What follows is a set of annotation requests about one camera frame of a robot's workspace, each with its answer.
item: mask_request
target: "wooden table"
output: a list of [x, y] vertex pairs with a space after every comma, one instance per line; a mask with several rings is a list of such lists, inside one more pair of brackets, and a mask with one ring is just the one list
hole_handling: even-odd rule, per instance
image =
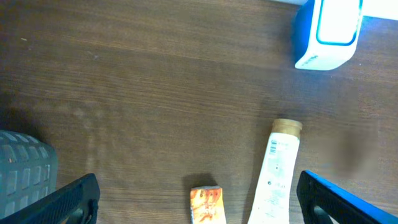
[[366, 17], [354, 57], [294, 69], [298, 7], [269, 1], [2, 3], [3, 128], [59, 156], [57, 187], [94, 172], [98, 223], [189, 223], [189, 190], [224, 189], [246, 223], [275, 118], [304, 125], [302, 170], [398, 215], [398, 22]]

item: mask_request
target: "white tube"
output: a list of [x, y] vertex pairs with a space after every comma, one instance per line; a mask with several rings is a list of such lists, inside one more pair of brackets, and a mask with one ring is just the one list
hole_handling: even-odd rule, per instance
[[302, 124], [274, 121], [248, 224], [289, 223], [289, 195]]

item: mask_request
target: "wood grain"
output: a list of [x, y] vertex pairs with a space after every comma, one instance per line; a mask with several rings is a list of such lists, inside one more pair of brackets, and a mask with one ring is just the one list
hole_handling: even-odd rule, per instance
[[189, 223], [190, 187], [209, 183], [246, 223], [278, 117], [304, 126], [292, 223], [307, 169], [398, 215], [397, 21], [365, 18], [354, 57], [316, 72], [294, 69], [288, 4], [1, 6], [3, 128], [57, 150], [58, 188], [94, 172], [98, 223]]

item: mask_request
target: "orange box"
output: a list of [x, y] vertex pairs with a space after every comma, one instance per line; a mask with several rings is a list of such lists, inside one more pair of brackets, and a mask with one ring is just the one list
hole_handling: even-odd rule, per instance
[[191, 189], [192, 224], [226, 224], [223, 189], [219, 186]]

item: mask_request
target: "white container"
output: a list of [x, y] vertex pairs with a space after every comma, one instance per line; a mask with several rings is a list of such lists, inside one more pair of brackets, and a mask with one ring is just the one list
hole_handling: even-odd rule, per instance
[[[308, 0], [273, 0], [297, 5], [304, 5]], [[372, 16], [398, 21], [398, 1], [396, 0], [365, 0], [363, 1], [364, 16]]]
[[289, 223], [289, 195], [301, 129], [298, 121], [274, 121], [248, 224]]

